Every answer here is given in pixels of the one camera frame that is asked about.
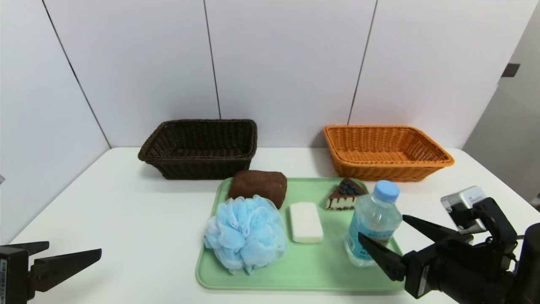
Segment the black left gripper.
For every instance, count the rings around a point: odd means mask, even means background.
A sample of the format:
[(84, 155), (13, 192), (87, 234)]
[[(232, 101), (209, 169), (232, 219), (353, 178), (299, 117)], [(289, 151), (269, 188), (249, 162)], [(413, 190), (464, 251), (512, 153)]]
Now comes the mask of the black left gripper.
[(48, 241), (1, 246), (0, 302), (26, 304), (36, 292), (48, 292), (70, 277), (100, 261), (102, 250), (37, 258), (30, 267), (29, 256), (48, 250)]

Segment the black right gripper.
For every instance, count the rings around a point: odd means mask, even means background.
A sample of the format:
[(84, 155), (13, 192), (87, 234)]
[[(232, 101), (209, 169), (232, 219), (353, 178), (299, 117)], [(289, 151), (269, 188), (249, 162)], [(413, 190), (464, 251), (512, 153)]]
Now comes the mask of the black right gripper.
[(510, 290), (510, 259), (493, 241), (472, 245), (472, 235), (461, 235), (415, 216), (405, 223), (434, 241), (420, 251), (400, 256), (379, 242), (357, 233), (359, 243), (392, 281), (419, 299), (441, 292), (459, 304), (503, 304)]

